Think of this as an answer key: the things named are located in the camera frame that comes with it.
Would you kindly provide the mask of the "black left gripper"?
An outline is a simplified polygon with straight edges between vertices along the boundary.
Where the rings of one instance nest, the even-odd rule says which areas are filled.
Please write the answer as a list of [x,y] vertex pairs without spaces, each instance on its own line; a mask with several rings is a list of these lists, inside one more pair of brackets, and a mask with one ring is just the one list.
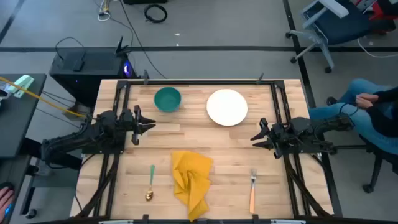
[[123,108],[119,117],[122,127],[126,131],[132,131],[131,141],[133,145],[139,145],[138,135],[144,134],[146,131],[156,126],[156,121],[144,117],[141,114],[141,108],[139,105],[134,106],[134,112],[132,113],[129,108]]

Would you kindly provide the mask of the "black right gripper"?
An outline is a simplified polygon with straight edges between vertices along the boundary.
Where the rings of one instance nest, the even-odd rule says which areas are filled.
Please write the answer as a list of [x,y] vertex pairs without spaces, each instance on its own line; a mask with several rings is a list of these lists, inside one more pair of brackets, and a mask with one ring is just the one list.
[[261,147],[274,150],[274,157],[279,159],[283,156],[284,152],[292,145],[289,141],[292,136],[289,135],[280,123],[273,124],[271,128],[268,127],[268,122],[265,118],[260,120],[261,131],[252,137],[250,140],[258,140],[266,137],[263,142],[254,143],[254,147]]

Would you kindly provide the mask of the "green bowl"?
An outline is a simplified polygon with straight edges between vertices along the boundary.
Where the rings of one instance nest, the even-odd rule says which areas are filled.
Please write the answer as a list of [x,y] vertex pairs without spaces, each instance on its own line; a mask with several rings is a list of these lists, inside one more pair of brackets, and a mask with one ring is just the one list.
[[179,109],[182,101],[180,92],[173,87],[163,87],[154,96],[155,106],[163,112],[173,112]]

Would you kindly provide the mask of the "gold spoon green handle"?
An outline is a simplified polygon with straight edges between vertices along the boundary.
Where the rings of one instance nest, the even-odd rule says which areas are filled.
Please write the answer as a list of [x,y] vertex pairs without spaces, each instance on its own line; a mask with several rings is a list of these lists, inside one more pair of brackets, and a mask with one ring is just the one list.
[[155,165],[150,166],[150,183],[149,183],[149,189],[146,192],[146,201],[149,202],[153,198],[153,190],[152,190],[152,183],[153,183],[153,178],[154,178],[154,173],[155,173]]

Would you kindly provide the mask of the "yellow cloth napkin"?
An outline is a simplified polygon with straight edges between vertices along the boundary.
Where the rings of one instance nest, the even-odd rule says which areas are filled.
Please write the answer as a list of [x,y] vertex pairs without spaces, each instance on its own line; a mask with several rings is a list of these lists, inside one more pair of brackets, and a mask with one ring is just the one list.
[[213,159],[192,151],[171,153],[174,195],[187,206],[188,219],[193,222],[209,210],[205,196],[210,189]]

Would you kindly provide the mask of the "white plate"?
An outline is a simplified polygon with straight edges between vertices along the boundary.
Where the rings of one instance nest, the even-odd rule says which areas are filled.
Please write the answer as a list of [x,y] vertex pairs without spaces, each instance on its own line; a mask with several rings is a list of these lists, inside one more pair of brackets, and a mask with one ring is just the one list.
[[209,96],[206,111],[215,123],[222,126],[235,126],[245,119],[248,104],[239,92],[221,89]]

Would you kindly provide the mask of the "black computer tower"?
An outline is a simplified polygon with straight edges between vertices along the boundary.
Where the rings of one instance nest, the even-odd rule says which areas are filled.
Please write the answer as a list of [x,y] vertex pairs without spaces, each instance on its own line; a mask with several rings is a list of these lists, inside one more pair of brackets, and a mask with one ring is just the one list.
[[129,52],[121,40],[110,49],[66,49],[55,56],[49,75],[77,102],[91,108],[102,80],[137,78]]

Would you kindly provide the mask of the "person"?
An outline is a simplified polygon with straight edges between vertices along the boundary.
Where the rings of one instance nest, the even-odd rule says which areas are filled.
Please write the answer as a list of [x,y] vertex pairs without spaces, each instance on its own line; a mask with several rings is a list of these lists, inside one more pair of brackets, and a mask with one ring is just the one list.
[[[356,104],[356,95],[361,93],[379,98],[372,107],[362,109]],[[358,78],[340,99],[329,97],[326,106],[309,109],[312,119],[327,119],[340,113],[350,115],[360,136],[383,151],[398,155],[398,86],[377,85]]]

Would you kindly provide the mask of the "person's hand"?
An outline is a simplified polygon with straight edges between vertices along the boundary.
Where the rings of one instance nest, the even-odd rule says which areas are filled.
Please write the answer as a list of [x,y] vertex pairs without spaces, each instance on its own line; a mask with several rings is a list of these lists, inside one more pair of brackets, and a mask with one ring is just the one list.
[[6,210],[14,200],[14,191],[9,187],[0,190],[0,223],[5,219]]
[[378,100],[377,95],[372,95],[368,93],[361,93],[356,95],[356,104],[359,108],[367,109],[372,107],[373,104]]

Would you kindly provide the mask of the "black chair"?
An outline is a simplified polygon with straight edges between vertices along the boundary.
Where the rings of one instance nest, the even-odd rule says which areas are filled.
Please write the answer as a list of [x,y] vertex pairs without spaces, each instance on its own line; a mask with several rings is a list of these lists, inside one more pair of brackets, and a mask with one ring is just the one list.
[[371,176],[371,181],[368,184],[363,185],[363,190],[366,193],[371,193],[374,191],[374,187],[377,182],[377,178],[379,177],[379,173],[381,171],[381,166],[383,161],[387,161],[388,163],[392,164],[392,171],[396,175],[398,175],[398,155],[391,154],[389,152],[383,151],[378,148],[373,143],[369,142],[362,136],[359,136],[365,143],[365,149],[367,153],[373,153],[375,156],[374,160],[374,168]]

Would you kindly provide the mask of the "black desk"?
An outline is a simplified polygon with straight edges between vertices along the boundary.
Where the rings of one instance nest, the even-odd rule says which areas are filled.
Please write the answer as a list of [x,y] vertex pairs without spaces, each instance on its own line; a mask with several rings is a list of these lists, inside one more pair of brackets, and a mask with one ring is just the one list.
[[38,99],[28,94],[0,101],[0,159],[39,157],[41,143],[26,137]]

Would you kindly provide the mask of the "mint green device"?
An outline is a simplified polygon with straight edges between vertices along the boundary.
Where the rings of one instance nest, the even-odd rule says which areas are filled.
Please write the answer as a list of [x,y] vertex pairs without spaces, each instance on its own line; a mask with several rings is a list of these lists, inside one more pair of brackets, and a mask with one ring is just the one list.
[[[34,78],[32,78],[30,75],[23,75],[20,78],[18,78],[14,84],[23,88],[23,89],[28,89],[30,85],[34,82]],[[6,88],[8,93],[11,93],[14,97],[16,98],[21,98],[24,94],[24,92],[10,84],[8,84],[8,87]]]

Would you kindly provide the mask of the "blue grey office chair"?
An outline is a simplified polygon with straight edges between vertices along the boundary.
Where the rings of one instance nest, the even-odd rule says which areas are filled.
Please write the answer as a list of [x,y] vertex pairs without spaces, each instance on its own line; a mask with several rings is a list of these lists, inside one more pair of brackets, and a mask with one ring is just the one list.
[[328,63],[325,73],[331,73],[335,67],[329,46],[362,38],[371,31],[368,16],[350,0],[314,0],[303,9],[301,15],[304,31],[289,30],[285,36],[304,37],[312,44],[292,57],[290,62],[296,63],[307,52],[318,47]]

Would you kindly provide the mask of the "red object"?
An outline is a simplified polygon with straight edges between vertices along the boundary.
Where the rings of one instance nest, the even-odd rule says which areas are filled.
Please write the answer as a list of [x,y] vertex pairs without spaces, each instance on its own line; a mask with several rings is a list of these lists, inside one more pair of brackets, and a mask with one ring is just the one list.
[[356,0],[355,5],[368,15],[371,33],[386,35],[397,29],[398,0]]

